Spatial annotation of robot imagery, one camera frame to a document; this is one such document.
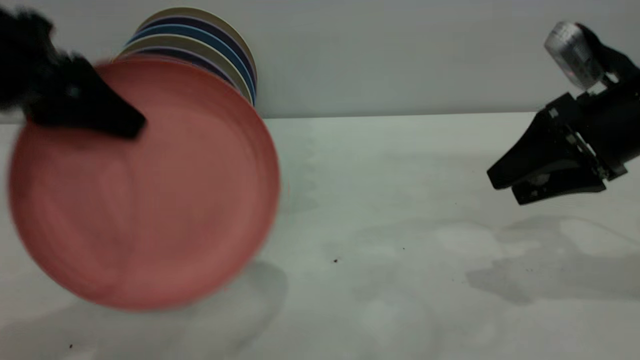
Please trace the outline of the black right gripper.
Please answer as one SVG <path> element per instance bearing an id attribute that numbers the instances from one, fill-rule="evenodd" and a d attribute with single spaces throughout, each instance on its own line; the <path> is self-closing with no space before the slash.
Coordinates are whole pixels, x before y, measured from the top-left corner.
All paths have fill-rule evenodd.
<path id="1" fill-rule="evenodd" d="M 569 93 L 535 114 L 519 140 L 487 170 L 496 190 L 512 189 L 519 205 L 607 189 L 586 168 L 585 156 L 567 139 L 573 135 L 592 150 L 597 173 L 608 181 L 627 173 L 639 156 L 640 78 L 611 82 L 598 93 Z"/>

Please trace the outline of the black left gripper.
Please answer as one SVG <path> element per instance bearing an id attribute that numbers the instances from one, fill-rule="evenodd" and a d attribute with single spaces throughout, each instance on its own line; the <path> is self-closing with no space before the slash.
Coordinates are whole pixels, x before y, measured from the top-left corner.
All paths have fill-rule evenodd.
<path id="1" fill-rule="evenodd" d="M 34 123 L 135 139 L 146 117 L 80 55 L 59 55 L 54 25 L 26 7 L 0 12 L 1 111 L 27 107 Z"/>

